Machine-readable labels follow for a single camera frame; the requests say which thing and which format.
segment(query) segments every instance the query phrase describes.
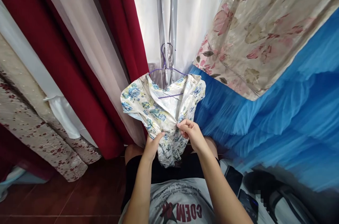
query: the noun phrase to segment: white curtain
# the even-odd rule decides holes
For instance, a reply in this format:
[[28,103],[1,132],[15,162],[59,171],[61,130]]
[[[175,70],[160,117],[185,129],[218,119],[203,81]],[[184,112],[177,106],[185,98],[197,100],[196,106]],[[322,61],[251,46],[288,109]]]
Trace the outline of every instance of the white curtain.
[[123,114],[120,94],[129,83],[94,1],[51,1],[107,93],[128,133],[136,144],[144,146],[145,138],[141,123]]
[[[174,68],[187,73],[221,0],[178,0],[177,47]],[[170,0],[163,0],[165,33],[168,38]],[[157,0],[135,0],[148,63],[161,65]],[[175,80],[182,77],[174,73]]]
[[89,143],[97,147],[1,0],[0,32],[46,94],[45,100],[49,102],[54,116],[69,138],[76,139],[82,135]]

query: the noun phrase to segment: black shorts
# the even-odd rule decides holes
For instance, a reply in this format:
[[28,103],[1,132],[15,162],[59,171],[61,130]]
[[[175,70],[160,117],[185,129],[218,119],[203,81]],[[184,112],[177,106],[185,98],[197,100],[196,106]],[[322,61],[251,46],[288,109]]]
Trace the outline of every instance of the black shorts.
[[[125,205],[132,196],[140,160],[141,155],[135,156],[130,159],[126,165],[126,191],[121,205],[121,212],[124,210]],[[164,168],[157,157],[153,160],[151,184],[162,183],[169,180],[181,180],[185,178],[205,178],[197,153],[184,156],[182,158],[181,167]]]

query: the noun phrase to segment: smartphone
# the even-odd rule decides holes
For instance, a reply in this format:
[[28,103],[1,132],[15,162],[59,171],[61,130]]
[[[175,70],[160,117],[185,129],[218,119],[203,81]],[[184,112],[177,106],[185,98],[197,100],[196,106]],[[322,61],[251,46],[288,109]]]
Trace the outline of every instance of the smartphone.
[[235,170],[234,167],[228,166],[225,178],[236,196],[239,194],[243,177],[244,176]]
[[242,189],[239,192],[238,196],[239,201],[247,211],[248,215],[252,219],[254,224],[258,223],[258,202],[252,198],[250,195],[248,195],[245,191]]

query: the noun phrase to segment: pink floral fabric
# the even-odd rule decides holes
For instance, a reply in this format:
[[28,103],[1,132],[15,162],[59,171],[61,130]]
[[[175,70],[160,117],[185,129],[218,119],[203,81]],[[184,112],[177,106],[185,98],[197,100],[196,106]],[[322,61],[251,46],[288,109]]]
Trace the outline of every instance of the pink floral fabric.
[[254,101],[338,5],[338,0],[222,0],[193,64]]
[[68,138],[45,97],[0,34],[0,123],[69,182],[75,181],[101,154],[83,138]]

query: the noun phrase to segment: blue ruffled fabric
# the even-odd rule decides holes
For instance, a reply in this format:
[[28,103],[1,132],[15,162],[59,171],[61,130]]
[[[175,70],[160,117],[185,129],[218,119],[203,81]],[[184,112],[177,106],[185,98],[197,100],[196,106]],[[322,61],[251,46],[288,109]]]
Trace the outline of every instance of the blue ruffled fabric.
[[195,122],[243,171],[279,165],[315,191],[339,188],[339,9],[254,102],[190,73],[206,82]]

